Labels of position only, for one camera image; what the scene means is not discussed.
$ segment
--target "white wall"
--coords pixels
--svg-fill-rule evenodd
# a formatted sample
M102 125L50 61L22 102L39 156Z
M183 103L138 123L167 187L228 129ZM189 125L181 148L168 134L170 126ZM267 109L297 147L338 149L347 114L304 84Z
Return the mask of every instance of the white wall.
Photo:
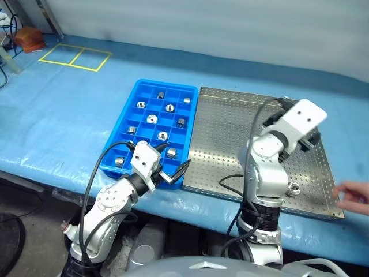
M63 32L369 82L369 0L47 0Z

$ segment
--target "orange object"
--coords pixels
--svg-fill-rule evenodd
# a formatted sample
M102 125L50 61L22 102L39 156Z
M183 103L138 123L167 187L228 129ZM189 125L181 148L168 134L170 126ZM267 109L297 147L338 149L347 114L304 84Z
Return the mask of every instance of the orange object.
M45 42L40 30L34 27L23 27L14 38L16 45L23 48L26 53L44 48Z

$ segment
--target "perforated metal plate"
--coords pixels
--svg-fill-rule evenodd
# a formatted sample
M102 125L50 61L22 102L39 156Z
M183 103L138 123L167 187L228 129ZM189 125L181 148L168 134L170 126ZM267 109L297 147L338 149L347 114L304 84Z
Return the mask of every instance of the perforated metal plate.
M252 121L260 104L268 97L249 93L201 88L195 125L191 138L189 159L183 188L215 197L241 201L241 198L218 185L230 174L243 174L237 153L249 136ZM277 104L263 109L258 120L260 134L262 123L279 111ZM322 219L343 218L336 199L331 197L334 181L321 141L312 151L303 152L300 146L285 161L290 181L296 181L302 193L284 198L282 210ZM243 178L230 178L225 184L242 191Z

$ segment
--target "blue tablecloth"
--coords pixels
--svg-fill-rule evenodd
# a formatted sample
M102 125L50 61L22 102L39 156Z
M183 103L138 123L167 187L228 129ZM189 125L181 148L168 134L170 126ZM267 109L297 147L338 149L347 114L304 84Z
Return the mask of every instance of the blue tablecloth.
M52 36L47 40L52 46L57 43ZM313 70L132 44L77 37L63 42L113 55L98 72L37 61L47 50L16 57L24 71L9 76L8 85L0 90L1 171L82 193L134 83L147 78L308 98L328 113L319 128L336 182L369 179L367 83ZM54 58L69 54L65 49L55 51ZM100 55L86 53L81 63L98 65L100 60ZM110 182L98 172L92 195ZM182 190L157 190L144 195L136 208L225 232L238 204ZM369 265L369 218L345 215L344 220L324 222L282 214L283 247Z

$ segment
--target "yellow tape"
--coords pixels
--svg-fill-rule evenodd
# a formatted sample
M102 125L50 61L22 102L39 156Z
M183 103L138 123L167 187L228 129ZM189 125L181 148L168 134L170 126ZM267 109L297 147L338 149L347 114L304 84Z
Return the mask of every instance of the yellow tape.
M83 51L85 51L84 49L82 49L70 62L69 65L72 65L73 62L76 61L76 59L78 59L78 57L83 53Z
M39 59L39 61L40 61L40 62L42 62L42 61L43 61L43 59L44 59L46 56L48 56L48 54L50 54L51 52L53 52L57 47L59 47L59 45L60 45L60 43L59 43L59 44L57 44L57 45L55 45L55 47L54 47L53 49L51 49L49 52L47 52L45 55L43 55L43 56Z
M55 61L49 61L47 59L45 59L46 56L48 56L51 52L53 52L56 48L58 48L59 46L66 46L66 47L72 47L72 48L77 48L77 49L81 49L81 51L79 51L77 53L77 55L69 62L69 63L65 63L65 62L55 62ZM101 64L97 67L97 68L88 68L86 66L80 66L80 65L74 65L73 63L78 59L78 57L85 51L85 50L89 50L89 51L94 51L94 52L100 52L100 53L105 53L107 54L107 57L101 62ZM43 55L39 61L40 62L47 62L47 63L53 63L54 65L64 65L64 66L71 66L73 68L80 68L80 69L85 69L88 71L94 71L94 72L98 72L103 65L107 62L107 60L110 58L110 56L112 56L112 52L109 51L103 51L103 50L98 50L98 49L92 49L92 48L87 48L87 47L80 47L80 46L74 46L74 45L70 45L70 44L64 44L64 43L58 43L53 49L51 49L48 53L46 53L45 55Z

